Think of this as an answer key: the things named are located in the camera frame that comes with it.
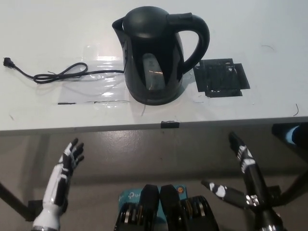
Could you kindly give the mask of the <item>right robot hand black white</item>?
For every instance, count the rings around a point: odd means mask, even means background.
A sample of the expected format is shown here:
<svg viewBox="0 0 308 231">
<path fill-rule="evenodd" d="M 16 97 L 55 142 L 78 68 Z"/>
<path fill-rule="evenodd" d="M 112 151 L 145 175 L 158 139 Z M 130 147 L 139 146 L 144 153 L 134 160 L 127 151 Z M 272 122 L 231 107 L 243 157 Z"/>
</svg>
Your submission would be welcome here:
<svg viewBox="0 0 308 231">
<path fill-rule="evenodd" d="M 201 184 L 220 200 L 241 209 L 269 210 L 272 208 L 270 193 L 259 166 L 246 144 L 234 132 L 229 134 L 230 147 L 234 151 L 240 165 L 246 192 L 229 186 L 202 180 Z"/>
</svg>

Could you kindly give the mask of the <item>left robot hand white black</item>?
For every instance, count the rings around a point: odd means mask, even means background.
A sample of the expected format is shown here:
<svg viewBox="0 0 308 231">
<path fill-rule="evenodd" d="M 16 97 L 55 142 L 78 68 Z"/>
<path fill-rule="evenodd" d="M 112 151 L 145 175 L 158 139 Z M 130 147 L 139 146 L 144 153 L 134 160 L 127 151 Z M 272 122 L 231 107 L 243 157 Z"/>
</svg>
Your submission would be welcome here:
<svg viewBox="0 0 308 231">
<path fill-rule="evenodd" d="M 75 138 L 64 149 L 58 163 L 52 170 L 43 197 L 43 205 L 56 205 L 60 208 L 68 204 L 68 192 L 74 170 L 84 159 L 84 143 Z"/>
</svg>

